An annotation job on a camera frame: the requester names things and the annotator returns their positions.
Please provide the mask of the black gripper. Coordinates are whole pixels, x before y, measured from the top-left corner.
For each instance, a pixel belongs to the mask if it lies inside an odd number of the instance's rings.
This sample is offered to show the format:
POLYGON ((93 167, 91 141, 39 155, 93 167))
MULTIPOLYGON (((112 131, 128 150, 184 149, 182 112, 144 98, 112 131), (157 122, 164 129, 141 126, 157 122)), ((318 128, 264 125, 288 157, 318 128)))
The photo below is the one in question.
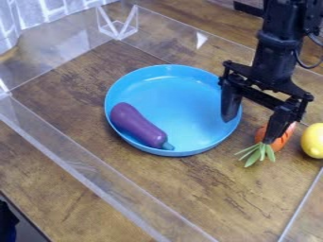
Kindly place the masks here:
POLYGON ((300 120, 314 96, 291 80, 303 38, 282 39, 260 30, 258 39, 251 65, 230 60, 223 63, 220 116, 224 122, 236 117, 244 97, 274 110, 263 139, 263 143, 271 145, 288 126, 300 120))

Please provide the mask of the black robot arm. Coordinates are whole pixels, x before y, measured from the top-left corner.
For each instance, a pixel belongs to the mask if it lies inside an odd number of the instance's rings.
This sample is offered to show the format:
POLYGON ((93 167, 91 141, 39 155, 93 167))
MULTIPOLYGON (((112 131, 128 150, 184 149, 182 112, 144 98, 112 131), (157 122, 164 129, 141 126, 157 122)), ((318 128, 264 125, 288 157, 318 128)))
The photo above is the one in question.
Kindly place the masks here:
POLYGON ((300 121, 314 96, 291 80, 303 40, 315 38, 323 21, 323 0, 264 0, 264 21, 251 65, 226 61, 219 78, 220 116, 228 122, 242 99, 274 110, 263 142, 271 144, 292 122, 300 121))

